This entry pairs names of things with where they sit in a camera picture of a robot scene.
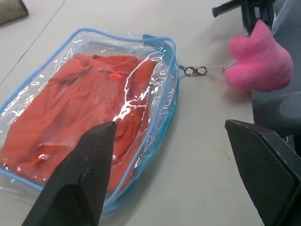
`white table surface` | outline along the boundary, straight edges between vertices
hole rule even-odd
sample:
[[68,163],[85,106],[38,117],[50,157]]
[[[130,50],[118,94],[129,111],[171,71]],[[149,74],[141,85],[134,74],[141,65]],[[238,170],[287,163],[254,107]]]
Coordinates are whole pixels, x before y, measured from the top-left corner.
[[[228,43],[243,32],[239,9],[213,18],[212,7],[224,2],[27,0],[30,17],[0,27],[0,43],[13,46],[7,53],[0,44],[0,103],[81,27],[169,36],[178,45],[180,64],[222,65],[231,60]],[[178,108],[159,154],[143,173],[136,196],[113,216],[105,215],[102,226],[263,225],[224,129],[226,119],[253,122],[250,97],[229,96],[218,70],[181,79]],[[30,208],[0,188],[1,225],[20,226]]]

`transparent zipper pouch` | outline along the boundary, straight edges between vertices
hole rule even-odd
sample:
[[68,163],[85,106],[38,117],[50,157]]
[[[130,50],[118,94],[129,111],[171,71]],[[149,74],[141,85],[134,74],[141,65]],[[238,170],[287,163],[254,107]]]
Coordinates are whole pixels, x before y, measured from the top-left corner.
[[103,212],[119,209],[171,123],[177,72],[169,38],[76,31],[0,110],[1,186],[39,193],[82,134],[115,121]]

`metal clip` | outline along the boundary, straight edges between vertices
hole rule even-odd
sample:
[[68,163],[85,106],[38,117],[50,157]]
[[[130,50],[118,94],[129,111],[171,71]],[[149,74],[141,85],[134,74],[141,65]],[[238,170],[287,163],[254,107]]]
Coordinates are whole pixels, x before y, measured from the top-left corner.
[[208,72],[206,67],[185,67],[184,74],[186,76],[204,76]]

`orange shirt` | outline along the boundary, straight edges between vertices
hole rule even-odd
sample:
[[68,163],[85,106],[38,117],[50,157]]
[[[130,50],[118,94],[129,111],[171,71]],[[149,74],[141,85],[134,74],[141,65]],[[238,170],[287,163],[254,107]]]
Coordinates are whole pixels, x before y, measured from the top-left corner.
[[11,125],[0,162],[29,179],[47,181],[83,133],[114,120],[108,186],[113,192],[146,133],[148,86],[155,64],[134,56],[74,55]]

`pink plush toy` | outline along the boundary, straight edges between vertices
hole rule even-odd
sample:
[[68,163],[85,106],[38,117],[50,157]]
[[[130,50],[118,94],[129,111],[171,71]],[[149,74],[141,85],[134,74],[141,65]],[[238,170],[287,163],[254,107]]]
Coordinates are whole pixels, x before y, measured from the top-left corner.
[[261,20],[250,37],[236,37],[229,51],[238,61],[226,71],[226,81],[232,88],[270,92],[286,87],[292,79],[290,54],[275,41]]

